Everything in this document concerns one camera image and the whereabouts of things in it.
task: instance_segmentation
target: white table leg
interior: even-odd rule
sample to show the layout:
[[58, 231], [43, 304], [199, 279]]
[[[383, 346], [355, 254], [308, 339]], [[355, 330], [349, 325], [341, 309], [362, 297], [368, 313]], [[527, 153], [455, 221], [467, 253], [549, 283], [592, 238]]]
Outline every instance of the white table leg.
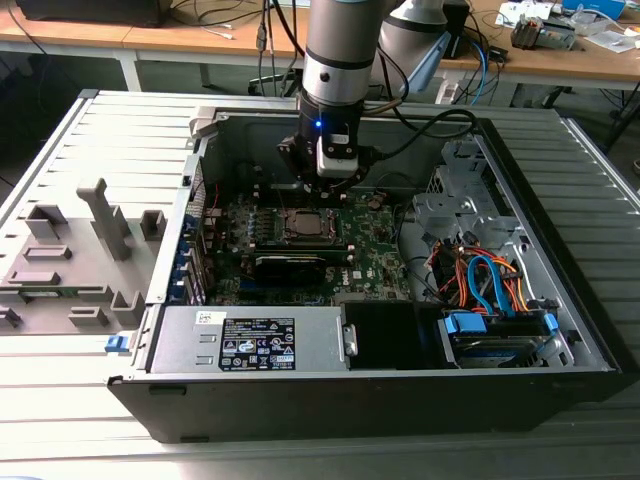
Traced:
[[450, 105], [455, 98], [458, 84], [464, 80], [466, 74], [465, 70], [445, 70], [436, 97], [436, 104]]
[[136, 52], [132, 50], [120, 50], [115, 52], [116, 58], [120, 61], [120, 67], [122, 68], [122, 74], [124, 80], [127, 83], [127, 90], [130, 92], [141, 92], [140, 78], [138, 77], [138, 70], [136, 69]]

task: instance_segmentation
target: black cable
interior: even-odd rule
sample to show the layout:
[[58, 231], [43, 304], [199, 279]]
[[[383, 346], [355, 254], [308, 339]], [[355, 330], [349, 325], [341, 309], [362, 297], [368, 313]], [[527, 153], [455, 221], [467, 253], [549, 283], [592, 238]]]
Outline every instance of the black cable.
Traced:
[[375, 189], [378, 190], [381, 187], [381, 183], [385, 178], [394, 177], [394, 176], [402, 178], [405, 182], [411, 185], [414, 190], [421, 190], [421, 188], [418, 185], [416, 185], [416, 183], [411, 179], [411, 177], [409, 177], [409, 175], [402, 172], [395, 171], [395, 170], [392, 172], [387, 172], [380, 175], [378, 180], [376, 180]]
[[276, 58], [273, 53], [273, 27], [271, 26], [271, 9], [267, 9], [268, 0], [265, 1], [264, 9], [267, 10], [267, 25], [269, 26], [269, 52], [271, 54], [271, 81], [273, 82], [273, 96], [278, 96], [278, 85], [276, 81]]
[[264, 51], [267, 48], [267, 27], [265, 25], [267, 2], [268, 0], [262, 0], [262, 12], [260, 13], [260, 24], [258, 25], [258, 33], [256, 36], [256, 48], [258, 49], [258, 84], [260, 85], [260, 93], [262, 93], [263, 97], [267, 96], [264, 92], [264, 82], [262, 81], [262, 59], [264, 57]]
[[197, 10], [195, 9], [195, 3], [196, 3], [197, 1], [198, 1], [198, 0], [194, 0], [194, 10], [196, 11], [196, 18], [198, 19], [198, 23], [202, 22], [202, 19], [203, 19], [204, 17], [206, 17], [207, 15], [211, 15], [212, 13], [229, 12], [229, 11], [231, 11], [231, 10], [235, 10], [236, 8], [238, 8], [240, 5], [242, 5], [242, 4], [245, 2], [245, 0], [238, 0], [238, 3], [236, 3], [236, 4], [235, 4], [234, 6], [232, 6], [232, 7], [225, 7], [225, 8], [212, 8], [212, 9], [209, 9], [209, 10], [207, 10], [207, 11], [205, 11], [205, 12], [202, 12], [201, 14], [197, 14]]
[[[472, 28], [470, 27], [465, 27], [471, 31], [474, 31]], [[467, 36], [463, 36], [461, 37], [463, 40], [466, 40], [467, 42], [469, 42], [469, 44], [473, 47], [473, 39]], [[487, 49], [489, 48], [489, 41], [487, 40], [487, 37], [484, 37], [484, 39], [487, 41]], [[475, 49], [472, 50], [472, 55], [474, 55], [475, 58]], [[478, 75], [478, 73], [480, 72], [480, 69], [483, 67], [483, 62], [482, 59], [478, 59], [478, 68], [476, 68], [476, 70], [473, 72], [473, 75], [471, 76], [471, 79], [469, 80], [469, 83], [467, 83], [466, 87], [460, 90], [460, 95], [458, 95], [458, 98], [455, 98], [451, 103], [453, 105], [457, 105], [458, 102], [460, 102], [460, 100], [462, 99], [462, 97], [464, 96], [464, 102], [465, 104], [467, 103], [467, 101], [469, 100], [469, 95], [473, 95], [473, 93], [475, 93], [478, 89], [476, 88], [473, 92], [469, 91], [469, 88], [471, 88], [471, 85], [473, 85], [473, 81], [476, 79], [476, 75]]]
[[38, 42], [36, 42], [35, 39], [29, 34], [29, 32], [27, 32], [25, 30], [25, 28], [20, 24], [20, 22], [18, 22], [18, 19], [13, 14], [13, 10], [11, 10], [11, 2], [10, 2], [10, 0], [5, 0], [5, 5], [7, 6], [7, 10], [9, 11], [9, 16], [13, 20], [13, 23], [15, 23], [16, 26], [20, 30], [22, 30], [22, 33], [24, 33], [27, 36], [27, 38], [31, 41], [31, 43], [33, 43], [33, 45], [38, 50], [40, 50], [40, 52], [42, 52], [42, 54], [45, 57], [47, 57], [48, 59], [50, 59], [52, 61], [52, 63], [56, 66], [56, 68], [60, 71], [60, 73], [62, 73], [65, 76], [65, 78], [69, 81], [69, 83], [71, 83], [75, 87], [76, 90], [78, 90], [78, 91], [82, 90], [80, 88], [80, 86], [76, 83], [76, 81], [73, 78], [71, 78], [69, 76], [69, 74], [64, 70], [64, 68], [62, 68], [60, 65], [58, 65], [57, 62], [53, 62], [53, 59], [51, 58], [51, 56], [47, 52], [45, 52], [44, 48], [42, 48], [40, 46], [40, 44]]
[[278, 17], [280, 18], [280, 22], [282, 23], [282, 28], [284, 28], [284, 31], [286, 32], [287, 37], [289, 37], [289, 41], [291, 41], [291, 45], [293, 45], [294, 48], [298, 51], [298, 53], [304, 57], [304, 50], [298, 44], [298, 40], [296, 39], [296, 37], [293, 36], [293, 33], [291, 33], [291, 29], [289, 28], [287, 19], [284, 16], [284, 12], [282, 11], [280, 2], [278, 0], [271, 0], [271, 3], [273, 3], [273, 6], [276, 9], [276, 13], [278, 14]]
[[3, 181], [4, 183], [6, 183], [7, 185], [9, 185], [11, 188], [15, 188], [16, 187], [13, 183], [11, 183], [9, 180], [7, 180], [4, 177], [0, 177], [0, 180]]
[[[296, 16], [297, 15], [296, 0], [291, 0], [291, 9], [293, 10], [293, 38], [295, 39], [296, 43], [298, 43], [298, 18]], [[282, 83], [280, 84], [280, 97], [284, 97], [284, 90], [287, 87], [287, 78], [289, 77], [290, 72], [295, 71], [293, 66], [297, 61], [298, 61], [298, 49], [294, 48], [293, 60], [291, 60], [291, 63], [287, 67], [287, 71], [285, 72], [284, 77], [282, 78]]]
[[266, 97], [266, 93], [264, 92], [264, 82], [262, 81], [262, 57], [263, 52], [258, 52], [258, 83], [260, 84], [260, 93], [262, 93], [263, 97]]
[[600, 93], [602, 94], [602, 96], [607, 100], [607, 102], [609, 102], [611, 105], [613, 105], [617, 110], [620, 110], [622, 108], [622, 106], [624, 106], [624, 103], [622, 105], [614, 102], [611, 97], [609, 97], [609, 95], [612, 95], [611, 92], [609, 92], [608, 90], [603, 90], [602, 88], [599, 88], [598, 90], [600, 90]]
[[[464, 28], [469, 29], [471, 31], [475, 31], [475, 33], [478, 35], [478, 41], [480, 42], [480, 47], [482, 47], [482, 51], [485, 52], [485, 53], [488, 52], [489, 51], [489, 47], [491, 47], [491, 44], [489, 43], [489, 39], [487, 38], [487, 36], [484, 33], [482, 33], [480, 31], [480, 26], [478, 25], [478, 21], [476, 20], [476, 17], [473, 15], [473, 13], [469, 13], [469, 18], [471, 18], [471, 21], [473, 22], [473, 24], [475, 25], [476, 28], [474, 30], [473, 28], [467, 27], [466, 25], [465, 25]], [[484, 46], [482, 44], [483, 40], [487, 44], [487, 48], [486, 49], [484, 48]]]
[[169, 16], [173, 20], [178, 22], [179, 24], [186, 25], [187, 27], [215, 27], [216, 25], [221, 25], [223, 23], [231, 23], [231, 22], [235, 22], [236, 20], [240, 20], [240, 19], [245, 18], [245, 17], [249, 17], [249, 16], [252, 16], [252, 15], [258, 15], [260, 12], [262, 12], [262, 9], [254, 10], [252, 12], [243, 13], [242, 15], [238, 15], [237, 17], [227, 18], [225, 20], [220, 20], [219, 22], [213, 22], [213, 23], [188, 23], [188, 22], [185, 22], [184, 20], [180, 20], [178, 17], [176, 17], [173, 14], [173, 9], [169, 10]]
[[[383, 67], [382, 67], [383, 72], [387, 70], [387, 67], [386, 67], [386, 64], [385, 64], [385, 63], [386, 63], [386, 62], [385, 62], [385, 60], [386, 60], [386, 61], [388, 61], [388, 62], [391, 64], [391, 66], [393, 67], [393, 69], [394, 69], [396, 72], [398, 72], [398, 75], [400, 75], [400, 78], [402, 79], [402, 84], [403, 84], [403, 86], [404, 86], [404, 91], [402, 92], [402, 96], [400, 97], [400, 99], [404, 102], [404, 101], [407, 99], [407, 97], [409, 96], [409, 79], [407, 78], [407, 75], [404, 73], [404, 71], [402, 70], [402, 68], [400, 68], [400, 65], [398, 65], [398, 64], [393, 60], [393, 58], [391, 58], [391, 57], [389, 56], [389, 54], [388, 54], [387, 52], [385, 52], [385, 51], [382, 49], [382, 47], [380, 46], [380, 44], [379, 44], [379, 43], [378, 43], [378, 55], [380, 55], [380, 62], [381, 62], [381, 64], [383, 65]], [[389, 79], [389, 74], [388, 74], [388, 73], [386, 73], [386, 76], [385, 76], [385, 82], [386, 82], [388, 79]], [[391, 93], [391, 84], [390, 84], [390, 82], [387, 82], [387, 83], [389, 83], [389, 84], [387, 85], [387, 89], [389, 90], [389, 91], [387, 92], [387, 94], [389, 95], [389, 100], [392, 100], [392, 99], [393, 99], [393, 94]]]
[[[380, 65], [382, 66], [382, 74], [384, 76], [385, 88], [387, 89], [387, 96], [389, 97], [389, 101], [392, 102], [393, 93], [391, 90], [391, 81], [389, 80], [389, 71], [387, 70], [387, 62], [385, 58], [393, 62], [394, 68], [396, 68], [398, 74], [402, 77], [402, 83], [404, 84], [404, 92], [409, 91], [409, 80], [407, 79], [407, 76], [402, 71], [400, 66], [397, 63], [395, 63], [391, 59], [391, 57], [384, 50], [382, 50], [382, 48], [380, 48], [380, 45], [378, 45], [378, 56], [380, 57]], [[414, 132], [418, 130], [418, 128], [415, 125], [409, 122], [409, 120], [407, 120], [404, 117], [404, 115], [400, 113], [400, 110], [398, 110], [397, 107], [393, 107], [392, 110], [396, 118], [400, 120], [400, 123], [402, 123], [405, 127], [407, 127], [409, 130], [413, 130]]]
[[[428, 134], [427, 133], [427, 130], [429, 130], [429, 128], [431, 128], [436, 123], [442, 122], [449, 117], [460, 116], [460, 115], [463, 117], [467, 117], [469, 119], [469, 125], [464, 127], [462, 130], [454, 133], [445, 133], [445, 134], [433, 134], [433, 133]], [[391, 152], [382, 153], [380, 160], [388, 160], [404, 152], [407, 148], [411, 146], [411, 144], [413, 144], [413, 142], [415, 142], [418, 138], [420, 138], [421, 135], [425, 135], [431, 138], [440, 138], [440, 139], [457, 138], [457, 137], [460, 137], [461, 135], [466, 135], [467, 133], [473, 131], [476, 128], [477, 121], [478, 119], [473, 113], [471, 113], [468, 110], [463, 110], [461, 108], [454, 108], [454, 109], [439, 113], [435, 117], [429, 119], [429, 121], [424, 125], [422, 125], [409, 140], [407, 140], [405, 143], [400, 145], [398, 148], [396, 148]]]

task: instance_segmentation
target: warning label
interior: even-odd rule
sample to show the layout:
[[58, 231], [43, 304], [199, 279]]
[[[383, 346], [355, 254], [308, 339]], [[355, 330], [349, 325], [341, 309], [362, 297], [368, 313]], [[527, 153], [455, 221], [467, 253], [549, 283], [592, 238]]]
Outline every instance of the warning label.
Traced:
[[295, 370], [293, 318], [226, 318], [219, 367], [226, 372]]

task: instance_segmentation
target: blue latch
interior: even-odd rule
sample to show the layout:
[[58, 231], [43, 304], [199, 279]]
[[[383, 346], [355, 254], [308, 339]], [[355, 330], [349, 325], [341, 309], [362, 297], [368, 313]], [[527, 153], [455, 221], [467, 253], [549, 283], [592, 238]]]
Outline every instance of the blue latch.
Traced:
[[545, 313], [544, 322], [547, 324], [551, 333], [555, 333], [560, 328], [558, 320], [556, 320], [556, 316], [553, 313]]
[[447, 333], [487, 333], [482, 315], [474, 312], [452, 312], [444, 319]]
[[107, 344], [104, 346], [104, 351], [107, 353], [123, 353], [128, 352], [127, 343], [129, 338], [124, 335], [111, 335]]

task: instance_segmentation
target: wire bundle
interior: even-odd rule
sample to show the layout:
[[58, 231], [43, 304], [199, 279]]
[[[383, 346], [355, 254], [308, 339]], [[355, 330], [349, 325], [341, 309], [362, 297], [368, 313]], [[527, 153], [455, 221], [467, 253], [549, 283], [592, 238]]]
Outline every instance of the wire bundle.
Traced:
[[[506, 261], [505, 258], [499, 257], [488, 250], [479, 247], [462, 247], [460, 245], [445, 246], [442, 243], [436, 244], [433, 254], [429, 261], [433, 268], [434, 261], [441, 254], [449, 254], [455, 256], [454, 270], [455, 274], [440, 287], [437, 292], [439, 298], [449, 305], [458, 308], [470, 308], [473, 312], [483, 315], [492, 314], [493, 309], [490, 302], [481, 296], [475, 288], [475, 277], [471, 276], [471, 272], [475, 268], [489, 269], [493, 272], [491, 263], [499, 272], [498, 278], [494, 277], [494, 290], [498, 304], [503, 302], [500, 299], [502, 290], [500, 283], [506, 289], [511, 308], [515, 312], [528, 312], [527, 303], [522, 294], [522, 279], [518, 276], [519, 272], [514, 266]], [[479, 263], [478, 260], [484, 260], [485, 263]], [[469, 293], [476, 298], [477, 304], [474, 305]]]

